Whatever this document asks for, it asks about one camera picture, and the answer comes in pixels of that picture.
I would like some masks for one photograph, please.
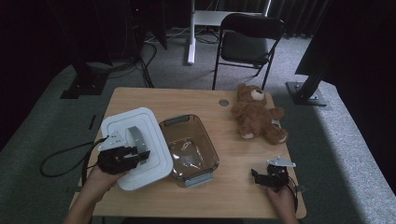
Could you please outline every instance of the person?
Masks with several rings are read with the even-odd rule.
[[[287,186],[274,192],[272,189],[264,187],[265,192],[274,206],[277,215],[284,224],[298,224],[298,220],[294,210],[294,199],[293,195]]]
[[[64,224],[89,223],[96,204],[102,200],[105,193],[116,184],[117,180],[126,173],[110,175],[102,172],[98,166],[93,167],[81,192],[70,208]],[[286,186],[279,192],[274,192],[267,187],[264,187],[264,189],[282,222],[284,224],[298,224],[294,212],[293,196],[290,194],[289,189]]]
[[[102,172],[98,166],[94,166],[81,192],[70,208],[64,220],[64,224],[89,223],[96,204],[99,203],[105,193],[116,184],[116,181],[126,173],[127,172],[110,175]]]

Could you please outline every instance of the container lid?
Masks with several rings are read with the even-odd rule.
[[[141,144],[131,134],[131,128],[136,127],[144,138],[149,157],[140,162],[136,168],[118,180],[122,189],[134,190],[168,176],[173,169],[173,161],[166,145],[163,133],[152,111],[145,107],[106,118],[101,125],[103,136],[113,133],[125,139],[121,145],[138,147]]]

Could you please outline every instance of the teddy bear's head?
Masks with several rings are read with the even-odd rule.
[[[247,103],[260,101],[264,105],[267,103],[262,89],[257,86],[247,86],[245,83],[238,85],[237,100]]]

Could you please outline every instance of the white desk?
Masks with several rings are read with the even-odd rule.
[[[264,7],[263,13],[246,13],[250,15],[267,15],[268,8],[271,0],[267,0]],[[190,37],[190,48],[189,48],[189,64],[194,64],[195,59],[195,25],[211,25],[220,26],[221,21],[228,14],[233,12],[230,11],[202,11],[195,10],[195,0],[191,0],[191,37]]]

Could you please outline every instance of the stuffed animal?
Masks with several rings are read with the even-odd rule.
[[[288,133],[274,121],[284,116],[282,108],[266,108],[265,93],[256,86],[238,85],[237,103],[231,112],[239,122],[239,134],[246,139],[263,136],[272,144],[284,143]]]

